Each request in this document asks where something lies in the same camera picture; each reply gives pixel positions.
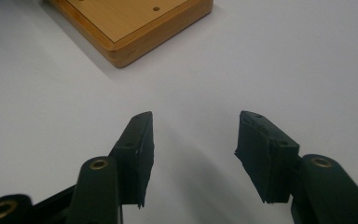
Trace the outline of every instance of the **gray surface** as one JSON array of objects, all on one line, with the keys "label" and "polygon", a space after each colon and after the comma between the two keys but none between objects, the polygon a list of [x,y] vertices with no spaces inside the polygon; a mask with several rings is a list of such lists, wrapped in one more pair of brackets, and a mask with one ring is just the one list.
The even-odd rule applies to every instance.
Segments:
[{"label": "gray surface", "polygon": [[49,4],[0,1],[0,196],[37,203],[73,185],[147,110],[156,162],[125,223],[292,223],[233,155],[239,114],[265,115],[358,184],[358,1],[216,0],[124,69]]}]

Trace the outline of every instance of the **white table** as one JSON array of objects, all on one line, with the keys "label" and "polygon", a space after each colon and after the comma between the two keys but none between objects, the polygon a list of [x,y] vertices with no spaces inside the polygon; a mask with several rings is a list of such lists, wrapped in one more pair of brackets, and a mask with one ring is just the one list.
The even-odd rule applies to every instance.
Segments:
[{"label": "white table", "polygon": [[215,0],[116,69],[49,4],[0,0],[0,197],[38,203],[75,184],[148,110],[155,165],[125,223],[292,223],[233,154],[239,114],[266,116],[358,184],[358,1]]}]

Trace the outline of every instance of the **white surface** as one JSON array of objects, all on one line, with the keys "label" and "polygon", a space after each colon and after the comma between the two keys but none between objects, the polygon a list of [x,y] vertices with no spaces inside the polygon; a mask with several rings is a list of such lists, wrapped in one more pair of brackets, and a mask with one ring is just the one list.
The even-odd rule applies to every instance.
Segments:
[{"label": "white surface", "polygon": [[239,114],[265,115],[358,184],[358,1],[215,0],[124,69],[49,4],[0,1],[0,196],[37,203],[75,184],[147,110],[155,165],[125,223],[292,223],[233,154]]}]

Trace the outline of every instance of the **wooden box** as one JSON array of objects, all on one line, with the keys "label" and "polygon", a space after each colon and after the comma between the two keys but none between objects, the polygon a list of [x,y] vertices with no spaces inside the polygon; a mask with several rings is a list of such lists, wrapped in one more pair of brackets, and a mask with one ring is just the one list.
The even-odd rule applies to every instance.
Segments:
[{"label": "wooden box", "polygon": [[213,0],[49,0],[115,67],[211,12]]}]

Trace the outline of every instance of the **wooden block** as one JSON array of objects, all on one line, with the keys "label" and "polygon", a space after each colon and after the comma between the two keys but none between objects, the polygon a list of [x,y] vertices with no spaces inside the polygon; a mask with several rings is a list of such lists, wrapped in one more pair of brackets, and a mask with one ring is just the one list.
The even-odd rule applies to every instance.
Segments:
[{"label": "wooden block", "polygon": [[213,0],[49,0],[115,67],[212,11]]}]

